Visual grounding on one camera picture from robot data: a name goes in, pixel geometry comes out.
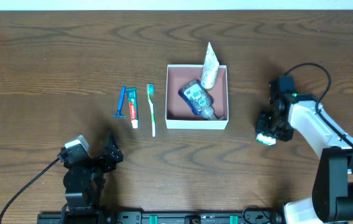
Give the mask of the white lotion tube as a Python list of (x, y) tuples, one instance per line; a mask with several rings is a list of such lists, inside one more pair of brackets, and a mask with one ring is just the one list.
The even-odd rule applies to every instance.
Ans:
[(219, 61), (214, 53), (211, 43), (208, 43), (206, 56), (203, 64), (203, 71), (201, 75), (201, 86), (204, 89), (212, 89), (215, 85), (218, 75)]

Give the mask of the blue disposable razor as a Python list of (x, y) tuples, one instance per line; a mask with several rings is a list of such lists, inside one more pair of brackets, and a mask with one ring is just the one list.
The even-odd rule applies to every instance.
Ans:
[(118, 105), (117, 105), (117, 112), (116, 112), (116, 114), (112, 115), (113, 118), (125, 118), (125, 116), (122, 114), (122, 107), (123, 107), (123, 103), (124, 103), (125, 94), (126, 94), (126, 87), (123, 86), (121, 88), (121, 92), (120, 92), (120, 95), (119, 95), (119, 102), (118, 102)]

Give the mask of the green soap bar box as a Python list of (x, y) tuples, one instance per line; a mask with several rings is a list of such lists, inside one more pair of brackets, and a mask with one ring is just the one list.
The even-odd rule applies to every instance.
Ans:
[(273, 137), (270, 137), (270, 136), (266, 136), (262, 133), (258, 133), (256, 135), (256, 141), (261, 143), (261, 144), (264, 144), (266, 146), (273, 146), (276, 144), (276, 139), (273, 138)]

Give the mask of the green red toothpaste tube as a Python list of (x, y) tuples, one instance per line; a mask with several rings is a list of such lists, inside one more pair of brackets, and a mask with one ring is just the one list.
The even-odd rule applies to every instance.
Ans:
[(139, 127), (139, 117), (138, 117), (138, 109), (137, 109), (137, 88), (127, 88), (127, 99), (129, 103), (130, 109), (130, 117), (131, 117), (131, 124), (133, 129), (137, 129)]

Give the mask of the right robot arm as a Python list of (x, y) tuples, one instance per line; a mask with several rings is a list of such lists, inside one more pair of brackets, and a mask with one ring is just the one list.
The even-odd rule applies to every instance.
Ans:
[(270, 111), (262, 111), (256, 140), (272, 146), (298, 131), (319, 157), (311, 196), (283, 206), (284, 223), (353, 221), (353, 138), (312, 94), (299, 94), (292, 77), (269, 83)]

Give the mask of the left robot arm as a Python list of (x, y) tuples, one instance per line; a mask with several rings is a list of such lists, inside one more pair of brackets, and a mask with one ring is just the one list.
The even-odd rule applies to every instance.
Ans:
[(104, 174), (115, 170), (116, 164), (123, 161), (123, 154), (112, 134), (104, 141), (101, 155), (92, 158), (89, 150), (88, 142), (80, 135), (66, 143), (58, 154), (68, 169), (63, 184), (72, 213), (93, 213), (100, 209), (101, 192), (106, 181)]

